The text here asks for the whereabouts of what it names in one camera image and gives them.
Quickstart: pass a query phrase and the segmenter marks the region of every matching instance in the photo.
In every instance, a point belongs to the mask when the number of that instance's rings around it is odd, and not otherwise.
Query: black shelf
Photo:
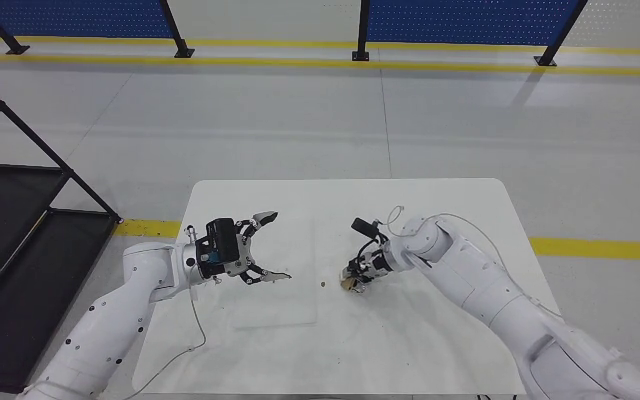
[[[4,101],[57,167],[0,164],[0,391],[20,393],[122,218]],[[72,179],[105,212],[58,210]]]
[[[19,393],[91,271],[116,219],[47,211],[0,279],[0,390]]]
[[[0,274],[68,179],[57,167],[0,164]]]

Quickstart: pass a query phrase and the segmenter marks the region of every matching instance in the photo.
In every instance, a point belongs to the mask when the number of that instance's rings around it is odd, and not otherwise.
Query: black post
[[[365,51],[369,32],[369,8],[371,0],[360,1],[360,29],[358,30],[358,50],[351,53],[351,61],[369,61],[369,52]]]
[[[5,31],[2,26],[0,26],[0,37],[4,42],[9,46],[11,50],[7,51],[7,54],[15,54],[20,55],[27,51],[30,46],[23,46],[16,40],[13,35],[9,34],[9,32]]]
[[[191,58],[195,49],[190,49],[187,47],[187,42],[180,36],[180,32],[178,31],[178,25],[176,25],[176,20],[173,19],[173,14],[171,13],[171,8],[169,7],[169,3],[167,0],[158,0],[160,1],[160,6],[162,6],[162,12],[164,12],[164,17],[167,19],[167,23],[169,24],[169,29],[171,29],[171,35],[173,35],[173,40],[176,42],[176,46],[178,46],[178,52],[174,56],[175,58]]]
[[[100,206],[107,213],[109,213],[112,218],[114,218],[116,221],[122,220],[118,213],[115,212],[111,207],[109,207],[109,205],[104,200],[102,200],[102,198],[98,196],[98,194],[94,192],[93,189],[91,189],[91,187],[89,187],[89,185],[87,185],[87,183],[83,181],[82,178],[80,178],[78,174],[76,174],[76,172],[72,170],[71,167],[66,162],[64,162],[64,160],[60,158],[60,156],[55,151],[53,151],[53,149],[49,147],[49,145],[46,144],[45,141],[42,140],[40,136],[38,136],[38,134],[29,127],[29,125],[27,125],[22,119],[20,119],[20,117],[18,117],[18,115],[16,115],[16,113],[14,113],[11,108],[9,108],[7,103],[2,100],[0,100],[0,111],[2,111],[4,115],[6,115],[7,118],[11,120],[11,122],[16,124],[16,126],[20,128],[20,130],[24,132],[25,135],[29,136],[29,139],[37,144],[38,147],[42,149],[42,151],[44,151],[53,161],[55,161],[55,163],[58,164],[62,171],[70,176],[71,179],[76,181],[76,183],[80,185],[80,187],[84,189],[84,191],[87,192],[87,194],[89,194],[89,196],[91,196],[91,198],[95,200],[96,203],[100,204]]]
[[[560,31],[560,34],[558,35],[556,40],[551,44],[551,46],[547,47],[547,49],[544,51],[544,54],[542,54],[542,56],[533,57],[534,60],[536,60],[536,63],[538,63],[538,65],[542,67],[557,66],[555,61],[553,61],[553,57],[558,52],[558,49],[562,45],[562,42],[564,42],[564,39],[567,38],[567,35],[571,31],[571,28],[573,28],[573,24],[576,23],[576,20],[578,19],[578,17],[580,16],[580,13],[584,9],[584,6],[587,5],[587,1],[589,0],[578,0],[578,4],[576,4],[576,8],[573,9],[573,12],[569,16],[569,19],[567,20],[567,22],[562,27],[562,30]]]

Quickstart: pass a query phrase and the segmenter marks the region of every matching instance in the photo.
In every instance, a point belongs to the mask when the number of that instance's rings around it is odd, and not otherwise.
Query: gray floor
[[[640,240],[640,78],[0,69],[2,99],[127,218],[181,219],[202,179],[496,177],[530,236]],[[50,165],[9,121],[0,121],[0,162]],[[74,187],[56,204],[96,208]],[[138,241],[112,240],[52,347],[121,283],[122,250]],[[567,319],[640,363],[638,263],[540,263]],[[103,398],[131,393],[136,356]]]

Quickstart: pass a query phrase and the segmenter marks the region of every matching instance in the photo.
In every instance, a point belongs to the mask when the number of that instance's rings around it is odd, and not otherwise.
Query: black metal rack
[[[178,46],[178,52],[174,58],[191,58],[193,52],[196,50],[188,48],[187,41],[180,36],[180,31],[178,31],[176,20],[173,19],[173,13],[171,13],[169,3],[167,3],[167,0],[160,0],[160,6],[162,7],[162,12],[164,12],[164,17],[167,19],[167,24],[169,24],[169,29],[171,29],[173,40],[176,42],[176,46]]]
[[[1,100],[0,111],[58,165],[0,165],[0,391],[19,393],[122,219]],[[52,208],[70,179],[105,212]]]
[[[4,40],[7,46],[9,46],[9,51],[7,51],[6,54],[20,55],[27,51],[29,47],[31,47],[23,46],[18,43],[16,38],[12,34],[7,32],[2,26],[0,26],[0,37],[2,38],[2,40]]]
[[[351,53],[351,61],[369,61],[366,51],[367,34],[369,33],[369,10],[371,0],[360,0],[360,25],[358,26],[358,50]]]
[[[544,51],[544,53],[541,56],[533,57],[533,59],[536,60],[536,63],[538,65],[542,67],[556,67],[558,65],[555,63],[555,61],[553,61],[553,57],[556,55],[556,53],[560,49],[560,46],[562,46],[562,42],[564,42],[564,40],[567,38],[567,35],[569,34],[569,32],[571,32],[571,28],[573,28],[573,24],[575,24],[576,21],[578,20],[578,17],[582,13],[582,10],[584,10],[584,7],[587,5],[588,1],[589,0],[578,1],[578,3],[576,4],[576,7],[571,12],[569,19],[567,19],[567,22],[564,24],[564,26],[560,30],[558,37],[556,37],[556,40],[554,40],[553,43],[549,47],[547,47],[547,49]]]

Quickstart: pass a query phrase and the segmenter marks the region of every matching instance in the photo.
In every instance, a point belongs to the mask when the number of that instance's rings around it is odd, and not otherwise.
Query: white wall
[[[360,0],[170,0],[186,38],[355,41]],[[592,0],[566,45],[640,47],[640,0]]]

